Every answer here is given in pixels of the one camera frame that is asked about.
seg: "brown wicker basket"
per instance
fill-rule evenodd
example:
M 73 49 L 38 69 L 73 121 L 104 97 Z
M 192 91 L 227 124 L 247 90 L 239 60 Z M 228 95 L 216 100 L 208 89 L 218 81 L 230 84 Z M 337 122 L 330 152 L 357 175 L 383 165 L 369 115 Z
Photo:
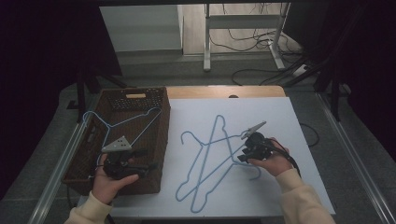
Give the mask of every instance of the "brown wicker basket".
M 160 113 L 159 109 L 153 109 L 148 113 L 153 107 L 159 107 L 161 114 L 148 126 Z M 94 112 L 110 125 L 118 124 L 130 118 L 137 118 L 112 127 L 108 132 L 107 126 L 92 113 L 62 182 L 79 194 L 88 195 L 92 189 L 89 175 L 95 168 L 102 146 L 106 146 L 122 136 L 125 136 L 132 143 L 148 126 L 133 145 L 133 149 L 147 149 L 148 155 L 134 159 L 134 163 L 147 165 L 157 162 L 158 167 L 150 171 L 146 178 L 141 178 L 132 185 L 121 189 L 119 194 L 160 192 L 170 116 L 166 88 L 102 90 Z

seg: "wooden surface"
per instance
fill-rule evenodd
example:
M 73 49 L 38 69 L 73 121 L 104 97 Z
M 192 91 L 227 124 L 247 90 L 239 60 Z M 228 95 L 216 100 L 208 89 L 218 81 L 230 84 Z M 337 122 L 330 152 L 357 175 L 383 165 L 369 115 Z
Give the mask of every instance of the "wooden surface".
M 286 96 L 279 86 L 190 86 L 166 89 L 169 99 L 229 98 L 230 95 L 239 98 Z

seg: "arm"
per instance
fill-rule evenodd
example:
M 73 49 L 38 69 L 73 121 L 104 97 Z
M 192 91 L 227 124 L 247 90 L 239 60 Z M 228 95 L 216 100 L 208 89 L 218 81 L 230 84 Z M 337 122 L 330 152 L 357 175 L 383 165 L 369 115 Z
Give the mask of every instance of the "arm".
M 275 147 L 283 148 L 273 139 Z M 276 177 L 282 196 L 281 207 L 287 224 L 297 223 L 335 223 L 329 211 L 323 207 L 315 190 L 306 185 L 293 169 L 292 165 L 279 153 L 274 154 L 265 161 L 254 159 L 249 163 L 260 166 Z
M 117 192 L 124 186 L 134 183 L 139 178 L 138 175 L 126 176 L 121 180 L 114 180 L 108 177 L 103 170 L 105 159 L 106 154 L 102 156 L 101 165 L 96 169 L 93 189 L 90 192 L 87 202 L 80 207 L 73 208 L 65 224 L 105 223 L 106 216 L 110 213 L 112 208 L 112 206 L 108 204 L 111 204 Z

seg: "wall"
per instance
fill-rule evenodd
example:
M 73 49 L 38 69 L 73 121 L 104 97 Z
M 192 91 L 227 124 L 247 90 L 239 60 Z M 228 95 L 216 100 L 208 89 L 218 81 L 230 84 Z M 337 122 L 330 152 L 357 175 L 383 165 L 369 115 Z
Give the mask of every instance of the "wall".
M 116 52 L 181 49 L 177 6 L 100 9 Z

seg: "beige sleeve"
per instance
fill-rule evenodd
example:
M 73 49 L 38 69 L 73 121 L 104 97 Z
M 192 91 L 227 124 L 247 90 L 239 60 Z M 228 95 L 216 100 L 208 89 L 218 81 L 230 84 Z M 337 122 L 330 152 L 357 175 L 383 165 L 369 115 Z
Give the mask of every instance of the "beige sleeve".
M 287 224 L 335 223 L 315 190 L 306 185 L 296 169 L 276 177 L 282 190 L 281 207 Z
M 99 202 L 90 192 L 87 202 L 70 211 L 69 219 L 65 224 L 72 223 L 105 223 L 106 216 L 111 211 L 111 206 Z

